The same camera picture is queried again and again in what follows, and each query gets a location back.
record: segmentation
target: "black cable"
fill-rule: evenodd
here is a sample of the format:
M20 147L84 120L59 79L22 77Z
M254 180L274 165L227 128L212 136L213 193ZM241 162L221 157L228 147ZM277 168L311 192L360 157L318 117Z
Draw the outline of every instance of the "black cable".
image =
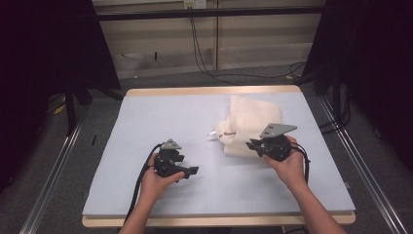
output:
M331 124L338 125L338 126L334 127L333 129L322 132L321 133L322 135L326 135L326 134L329 134L329 133L339 131L339 130L345 128L349 124L350 119L352 117L352 111L351 111L351 107L350 107L350 99L351 99L350 92L349 92L349 90L346 90L346 101L344 103L344 108L343 108L343 111L340 115L339 121L335 121L335 120L329 121L325 124L319 125L319 128L322 129L322 128L325 128L325 127L327 127Z
M334 65L334 62L335 58L325 58L323 63L319 67L313 69L311 72L307 72L305 75L302 75L300 79L296 79L292 83L292 85L301 86L303 84L315 81L320 76L323 76L326 70L331 69L331 67Z
M144 164L143 167L142 167L142 170L140 171L139 177L137 178L137 181L136 181L136 185L134 186L134 192L133 192L133 196L132 196L132 198L131 198L131 206L130 206L130 209L128 210L127 216L125 217L124 223L127 222L128 218L130 217L131 212L133 211L134 206L135 206L135 204L136 204L137 193L139 192L140 183L142 182L143 175L145 175L146 171L149 169L148 162L149 162L149 160L151 159L152 154L153 154L153 153L155 152L155 150L156 150L157 148L159 148L159 147L161 147L161 144L157 144L157 145L152 149L152 151L149 153L148 158L146 159L145 164Z
M297 231L304 231L304 233L306 233L306 234L310 233L305 226L301 226L299 228L295 228L295 229L289 230L287 232L284 232L284 234L289 234L289 233L293 233L293 232L297 232Z
M297 150L298 152L300 152L302 155L303 155L303 157L304 157L304 178L306 179L306 182L308 183L309 182L309 175L310 175L310 160L309 160L309 157L308 157L308 155L307 155L307 152L306 152L306 150L304 149L304 147L303 146L301 146L300 144L298 144L298 143L295 143L295 142L291 142L290 143L291 144L291 149L295 149L295 150Z
M297 62L294 62L293 64L291 64L291 65L289 66L289 73L292 75L292 77L295 76L295 75L294 75L294 71L296 71L297 69L301 68L305 63L306 63L306 61L297 61ZM294 65L296 65L296 64L300 64L300 65L297 66L297 67L293 70L292 67L293 67Z
M212 75L206 68L205 63L204 63L204 59L203 56L201 55L201 49L200 49L200 44L198 43L198 36L197 36L197 29L195 28L195 22L193 18L190 18L191 21L191 27L192 27L192 40L194 43L194 54L195 54L195 62L197 63L198 68L205 74L208 75L209 77L211 77L212 79L216 80L216 81L220 81L220 82L224 82L230 85L235 85L235 86L239 86L238 84L229 82L229 81L225 81L225 80L221 80L216 78L214 75ZM198 48L198 54L200 55L200 59L202 62L202 65L204 67L204 70L201 69L200 64L198 63L198 56L197 56L197 48Z
M207 68L206 68L206 66L205 66L205 64L204 64L203 57L202 57L202 55L201 55L200 44L198 43L197 29L196 29L196 27L195 27L194 19L193 19L193 18L190 18L190 21L191 21L192 36L193 36L193 41L194 41L195 61L196 61L196 63L197 63L197 66L198 66L198 68L199 68L204 74L212 77L213 79L215 79L215 80L217 80L217 81L225 82L225 83L228 83L228 84L231 84L231 85L237 85L237 84L235 84L235 83L231 83L231 82L228 82L228 81L220 80L220 79L216 78L217 76L218 76L218 77L219 77L219 76L245 76L245 77L257 77L257 78L264 78L264 79L281 78L281 77L284 77L284 76L287 76L287 75L292 74L294 71L298 70L303 64L306 63L306 62L302 62L301 65L297 66L297 67L294 68L294 69L291 69L291 67L292 67L293 65L298 64L298 63L301 63L301 61L300 61L300 62L294 62L293 64L290 65L290 71L289 71L289 72L284 73L284 74L282 74L282 75L277 75L277 76L261 76L261 75L236 74L236 73L212 74L212 73L210 73L210 71L207 70ZM198 63L197 48L198 48L198 54L199 54L199 56L200 56L200 59L201 59L201 62L202 62L202 64L203 64L204 70L201 69L201 67L200 67L200 65L199 65L199 63Z

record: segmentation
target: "metal rail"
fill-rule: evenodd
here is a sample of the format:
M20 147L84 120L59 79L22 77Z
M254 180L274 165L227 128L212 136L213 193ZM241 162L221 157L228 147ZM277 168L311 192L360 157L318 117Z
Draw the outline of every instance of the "metal rail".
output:
M266 16L266 15L300 15L320 14L332 8L324 6L298 6L298 7L272 7L272 8L219 8L196 10L168 10L152 12L113 12L99 13L100 21L110 20L154 20L176 18L207 18L207 17L240 17L240 16Z
M70 156L70 152L76 142L77 136L80 133L82 124L86 118L89 106L84 107L85 109L82 111L80 120L76 125L74 131L70 136L66 137L66 140L61 148L56 162L52 168L51 173L49 174L48 179L43 186L42 191L40 192L39 196L36 199L36 203L34 204L33 208L30 211L30 214L26 218L23 227L20 230L20 234L34 234L39 227L39 224L42 220L42 217L46 211L46 208L49 205L49 202L52 199L53 192L57 186L58 179L61 175L61 172L64 169L64 165Z
M374 178L373 174L368 169L367 165L365 164L362 156L358 152L355 144L353 143L346 129L339 128L339 126L337 125L337 122L335 121L334 114L333 114L333 108L330 102L327 100L326 97L321 97L320 102L328 119L333 123L333 127L334 129L336 129L336 133L338 137L341 139L344 147L346 148L347 153L349 154L351 160L353 161L353 164L355 165L361 179L363 180L365 186L367 187L368 192L370 193L371 197L376 203L376 206L379 209L380 213L382 214L383 218L385 219L386 223L389 225L390 229L392 230L392 233L394 234L407 233L392 203L389 201L389 199L383 192L382 188L380 187L380 185L377 183L376 179Z

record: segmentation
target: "wall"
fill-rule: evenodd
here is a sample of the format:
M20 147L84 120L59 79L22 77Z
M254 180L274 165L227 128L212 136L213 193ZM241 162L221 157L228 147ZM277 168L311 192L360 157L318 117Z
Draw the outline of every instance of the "wall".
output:
M208 8L323 5L323 0L206 0ZM97 13L183 9L183 1L94 0ZM195 19L207 69L289 64L307 59L319 14ZM198 70L189 19L101 23L119 78Z

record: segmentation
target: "white fabric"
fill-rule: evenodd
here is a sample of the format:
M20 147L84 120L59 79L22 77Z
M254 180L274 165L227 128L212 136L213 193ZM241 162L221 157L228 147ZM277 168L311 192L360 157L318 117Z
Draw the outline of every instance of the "white fabric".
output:
M232 96L230 114L226 120L216 123L215 130L226 155L257 156L245 143L251 138L259 139L269 123L279 124L281 120L281 109L276 104Z

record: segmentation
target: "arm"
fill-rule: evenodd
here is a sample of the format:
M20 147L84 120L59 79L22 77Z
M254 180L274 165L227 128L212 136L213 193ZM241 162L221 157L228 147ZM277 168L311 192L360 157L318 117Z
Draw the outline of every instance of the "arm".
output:
M288 139L296 142L293 137L288 136ZM263 158L276 170L279 178L297 200L310 233L346 233L307 185L303 172L303 156L300 152L292 150L289 157L282 162L267 155L263 155Z
M157 154L152 155L148 165L154 165L155 157L157 157ZM136 206L119 233L143 234L146 221L155 203L162 197L170 184L182 179L184 176L185 173L177 173L163 178L155 173L153 167L150 167L143 176Z

